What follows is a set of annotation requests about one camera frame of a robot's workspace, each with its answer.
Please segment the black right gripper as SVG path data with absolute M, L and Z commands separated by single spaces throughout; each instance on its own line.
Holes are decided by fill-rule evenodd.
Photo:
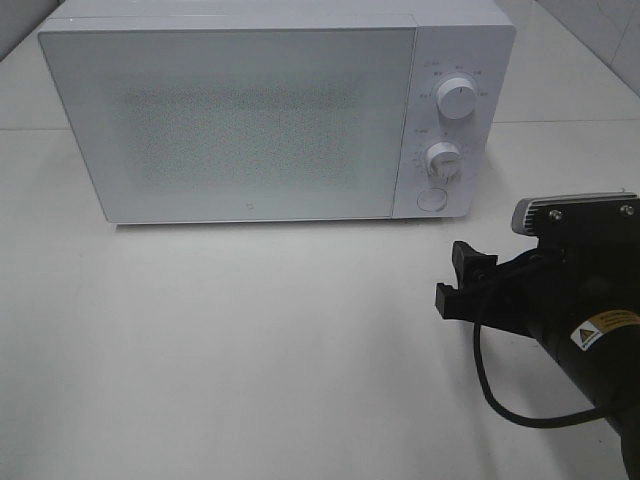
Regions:
M 485 328 L 537 340 L 547 350 L 639 347 L 639 242 L 538 245 L 510 261 L 454 241 L 457 286 L 437 283 L 444 320 L 470 320 L 473 347 Z

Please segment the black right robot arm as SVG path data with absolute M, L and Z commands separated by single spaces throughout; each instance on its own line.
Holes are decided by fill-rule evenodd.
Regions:
M 473 324 L 473 358 L 489 406 L 528 428 L 604 419 L 618 433 L 629 478 L 639 476 L 639 245 L 540 243 L 500 263 L 464 241 L 452 245 L 458 284 L 436 286 L 442 318 Z M 555 417 L 516 413 L 495 396 L 481 350 L 483 328 L 537 341 L 591 403 Z

